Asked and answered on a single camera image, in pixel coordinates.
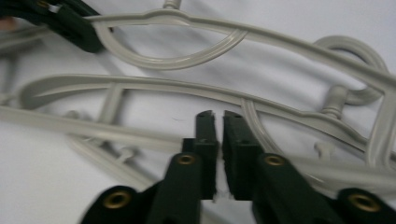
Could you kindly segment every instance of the black clamp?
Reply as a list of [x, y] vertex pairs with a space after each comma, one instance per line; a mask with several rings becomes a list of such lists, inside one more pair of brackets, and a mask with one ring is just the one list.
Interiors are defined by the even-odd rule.
[[0, 17], [18, 17], [48, 27], [79, 48], [96, 53], [103, 48], [91, 23], [83, 17], [98, 12], [81, 0], [0, 0]]
[[[216, 193], [214, 119], [211, 111], [196, 117], [196, 137], [184, 139], [163, 181], [140, 193], [120, 186], [105, 191], [82, 224], [200, 223], [201, 200]], [[396, 212], [365, 190], [343, 189], [335, 200], [317, 193], [286, 158], [265, 153], [243, 117], [229, 111], [222, 149], [230, 192], [252, 201], [258, 224], [396, 223]]]

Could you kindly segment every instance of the white surface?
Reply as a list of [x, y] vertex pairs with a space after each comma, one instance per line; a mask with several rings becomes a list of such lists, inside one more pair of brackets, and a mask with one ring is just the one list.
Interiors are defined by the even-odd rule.
[[[103, 14], [136, 13], [161, 7], [163, 1], [86, 1]], [[187, 1], [181, 9], [195, 15], [239, 21], [314, 42], [326, 35], [349, 35], [374, 48], [396, 74], [396, 3], [388, 1]], [[176, 57], [207, 48], [223, 35], [177, 27], [122, 27], [119, 32], [136, 51], [149, 56]], [[11, 57], [0, 60], [0, 72]], [[242, 42], [212, 62], [190, 69], [159, 72], [139, 69], [108, 53], [91, 55], [53, 35], [29, 49], [16, 52], [14, 80], [18, 87], [36, 78], [61, 73], [116, 74], [161, 77], [204, 83], [243, 91], [302, 109], [319, 111], [333, 84], [362, 88], [350, 77], [334, 72], [282, 49]], [[70, 109], [97, 119], [103, 93], [70, 97], [48, 106], [46, 113], [62, 115]], [[194, 116], [212, 109], [217, 114], [218, 138], [222, 137], [222, 111], [240, 112], [198, 97], [134, 91], [126, 96], [120, 124], [193, 137]], [[368, 136], [379, 103], [345, 108], [344, 120]], [[316, 157], [314, 144], [321, 134], [271, 117], [262, 117], [276, 142], [286, 151]], [[361, 162], [341, 153], [335, 160]], [[102, 190], [119, 184], [69, 149], [64, 135], [1, 122], [0, 128], [0, 223], [78, 223], [85, 208]], [[171, 155], [144, 152], [140, 164], [162, 175]], [[222, 170], [219, 165], [219, 178]], [[226, 192], [224, 182], [219, 183]], [[253, 223], [248, 203], [223, 197], [209, 206], [230, 223]]]

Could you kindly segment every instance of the curved plastic part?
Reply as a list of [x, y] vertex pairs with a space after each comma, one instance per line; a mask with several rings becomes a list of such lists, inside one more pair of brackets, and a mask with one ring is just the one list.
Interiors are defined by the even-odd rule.
[[86, 91], [108, 89], [112, 83], [120, 83], [119, 85], [122, 85], [126, 90], [179, 92], [220, 100], [233, 105], [241, 105], [241, 99], [249, 99], [257, 103], [256, 107], [259, 112], [289, 119], [318, 131], [325, 132], [360, 150], [364, 150], [367, 144], [366, 138], [362, 137], [343, 121], [329, 118], [320, 113], [302, 112], [238, 91], [158, 78], [104, 77], [94, 75], [62, 75], [47, 77], [31, 82], [22, 88], [18, 96], [19, 103], [22, 108], [35, 109], [69, 95]]
[[110, 29], [102, 26], [101, 24], [102, 23], [100, 22], [95, 22], [93, 25], [96, 28], [96, 32], [99, 34], [99, 38], [108, 50], [127, 63], [131, 63], [138, 67], [157, 70], [176, 70], [206, 63], [235, 47], [247, 34], [247, 32], [234, 30], [218, 44], [208, 49], [204, 49], [192, 55], [161, 59], [140, 55], [131, 49], [127, 49], [114, 37]]
[[384, 92], [384, 87], [385, 89], [392, 89], [392, 83], [395, 82], [392, 77], [389, 77], [388, 74], [383, 71], [378, 71], [373, 67], [348, 59], [331, 50], [311, 43], [255, 26], [230, 21], [194, 17], [180, 10], [156, 9], [146, 13], [99, 16], [87, 19], [93, 22], [99, 37], [104, 34], [101, 32], [104, 30], [102, 28], [111, 28], [122, 25], [180, 25], [211, 30], [226, 35], [232, 31], [239, 30], [247, 32], [246, 39], [289, 49], [317, 62], [325, 63], [334, 69], [345, 72], [360, 81], [367, 83], [378, 91]]
[[[319, 39], [314, 44], [326, 49], [342, 50], [352, 53], [368, 65], [386, 74], [389, 72], [384, 60], [374, 49], [352, 37], [343, 35], [326, 36]], [[346, 103], [349, 105], [367, 105], [379, 99], [381, 96], [381, 92], [367, 87], [364, 90], [349, 91]]]
[[[247, 113], [248, 120], [258, 119], [257, 114], [256, 114], [256, 118], [253, 119], [250, 118], [250, 115], [252, 114], [251, 111], [254, 109], [253, 106], [254, 104], [258, 111], [271, 115], [276, 115], [284, 119], [290, 119], [296, 121], [305, 126], [314, 128], [328, 135], [336, 137], [341, 141], [344, 141], [352, 146], [354, 145], [359, 146], [358, 148], [362, 151], [364, 150], [367, 150], [367, 152], [369, 151], [369, 149], [366, 149], [364, 147], [365, 144], [367, 143], [367, 140], [362, 138], [362, 142], [359, 143], [359, 141], [353, 137], [354, 136], [353, 134], [350, 135], [353, 132], [354, 134], [357, 134], [355, 135], [355, 137], [359, 136], [359, 134], [353, 131], [353, 129], [350, 129], [347, 125], [345, 125], [342, 121], [338, 119], [330, 119], [326, 115], [319, 113], [301, 112], [286, 107], [284, 105], [280, 105], [271, 101], [266, 101], [259, 97], [251, 96], [241, 92], [229, 91], [221, 88], [209, 87], [199, 84], [177, 82], [177, 81], [157, 79], [157, 78], [143, 78], [143, 77], [103, 77], [103, 76], [93, 76], [93, 75], [84, 75], [84, 76], [63, 75], [57, 77], [43, 78], [25, 86], [21, 90], [20, 100], [21, 100], [21, 105], [34, 108], [37, 106], [50, 103], [57, 99], [63, 98], [67, 95], [83, 93], [85, 91], [91, 91], [91, 90], [108, 89], [114, 85], [116, 85], [118, 88], [122, 86], [125, 90], [132, 89], [132, 90], [151, 90], [151, 91], [172, 91], [172, 92], [203, 96], [206, 98], [216, 99], [235, 105], [245, 105], [245, 108], [247, 109], [244, 110], [250, 111]], [[108, 140], [114, 140], [114, 141], [122, 140], [122, 138], [113, 137], [119, 135], [120, 133], [119, 129], [123, 129], [120, 127], [110, 126], [113, 128], [112, 129], [113, 134], [111, 134], [113, 136], [111, 135], [107, 136], [107, 134], [109, 133], [108, 130], [102, 136], [98, 136], [98, 134], [92, 134], [91, 130], [86, 133], [83, 131], [84, 129], [86, 131], [86, 126], [91, 125], [90, 122], [87, 121], [64, 119], [64, 118], [62, 118], [64, 120], [62, 119], [59, 120], [58, 118], [56, 119], [53, 116], [42, 115], [42, 114], [38, 116], [38, 113], [35, 112], [12, 109], [9, 107], [0, 106], [0, 119], [5, 119], [8, 121], [19, 122], [28, 125], [29, 124], [35, 125], [38, 127], [48, 128], [51, 130], [57, 130], [59, 129], [59, 127], [64, 127], [66, 123], [75, 122], [75, 124], [77, 123], [78, 126], [74, 126], [74, 124], [72, 124], [74, 128], [71, 128], [71, 126], [67, 128], [67, 125], [65, 125], [67, 129], [67, 133], [88, 135], [88, 136], [98, 137], [100, 139], [108, 139], [109, 137], [110, 139]], [[260, 125], [259, 121], [257, 120], [254, 123], [255, 126]], [[101, 129], [107, 127], [104, 124], [94, 124], [94, 125], [96, 132], [101, 132], [102, 131]], [[154, 134], [153, 133], [145, 134], [145, 136], [149, 136], [149, 135], [152, 136]], [[123, 141], [123, 143], [139, 145], [142, 142]], [[359, 185], [362, 185], [364, 187], [367, 186], [373, 187], [375, 189], [378, 189], [378, 191], [381, 191], [381, 189], [386, 189], [384, 192], [386, 192], [387, 194], [391, 194], [391, 190], [388, 189], [388, 187], [394, 186], [395, 183], [393, 183], [393, 181], [396, 181], [396, 179], [388, 179], [387, 181], [373, 183], [373, 181], [368, 180], [367, 178], [362, 178], [362, 179], [359, 178], [358, 180], [352, 178], [353, 180], [347, 180], [345, 176], [347, 175], [349, 177], [354, 176], [354, 172], [356, 169], [361, 170], [361, 175], [363, 175], [363, 173], [365, 173], [366, 170], [373, 170], [373, 168], [370, 167], [356, 166], [358, 167], [356, 168], [355, 165], [353, 164], [347, 164], [355, 167], [355, 169], [352, 169], [350, 172], [345, 170], [343, 172], [340, 172], [339, 175], [343, 176], [342, 179], [345, 180], [346, 182], [334, 184], [332, 181], [336, 179], [337, 175], [332, 174], [332, 166], [330, 164], [329, 167], [326, 166], [321, 169], [313, 169], [313, 167], [315, 167], [313, 164], [317, 164], [317, 161], [316, 160], [309, 160], [309, 161], [305, 161], [304, 165], [301, 164], [299, 165], [298, 161], [296, 161], [295, 164], [297, 168], [299, 168], [299, 166], [305, 166], [305, 168], [301, 167], [300, 170], [307, 176], [308, 179], [310, 179], [310, 182], [313, 183], [316, 188], [323, 190], [323, 192], [327, 190], [328, 191], [327, 193], [339, 189], [338, 187], [340, 185], [349, 186], [349, 184], [353, 182], [354, 185], [358, 183]], [[381, 174], [382, 171], [384, 171], [382, 169], [380, 170], [381, 171], [373, 171], [373, 172], [375, 172], [376, 175], [379, 175]], [[378, 176], [377, 178], [381, 178], [381, 180], [382, 178], [386, 179], [384, 176], [388, 178], [388, 175]], [[331, 181], [329, 182], [329, 187], [326, 189], [322, 186], [324, 179], [330, 179]]]

